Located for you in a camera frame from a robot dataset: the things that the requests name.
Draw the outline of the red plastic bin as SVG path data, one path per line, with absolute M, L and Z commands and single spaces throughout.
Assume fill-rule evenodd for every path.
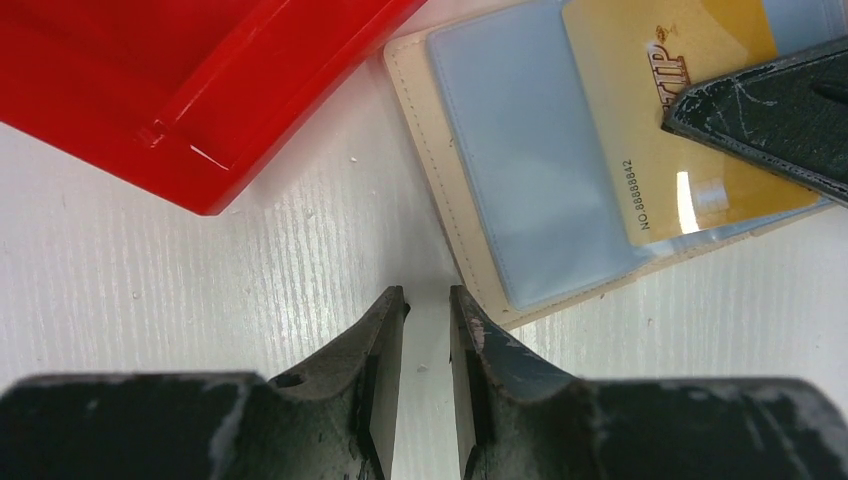
M 416 1 L 5 1 L 1 119 L 198 215 L 225 209 Z

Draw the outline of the yellow credit card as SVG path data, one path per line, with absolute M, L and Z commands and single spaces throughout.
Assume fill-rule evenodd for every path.
M 687 86 L 773 59 L 760 1 L 571 1 L 562 17 L 629 240 L 799 211 L 812 191 L 663 131 Z

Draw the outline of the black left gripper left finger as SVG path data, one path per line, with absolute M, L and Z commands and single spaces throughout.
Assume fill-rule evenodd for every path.
M 51 374 L 1 397 L 5 479 L 387 479 L 403 289 L 265 379 L 250 371 Z

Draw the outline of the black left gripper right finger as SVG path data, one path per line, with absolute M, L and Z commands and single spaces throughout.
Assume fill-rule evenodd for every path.
M 843 479 L 847 424 L 792 378 L 588 380 L 450 290 L 465 479 Z

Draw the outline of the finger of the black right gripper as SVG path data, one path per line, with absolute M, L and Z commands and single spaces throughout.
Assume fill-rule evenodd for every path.
M 847 204 L 847 39 L 685 88 L 661 127 Z

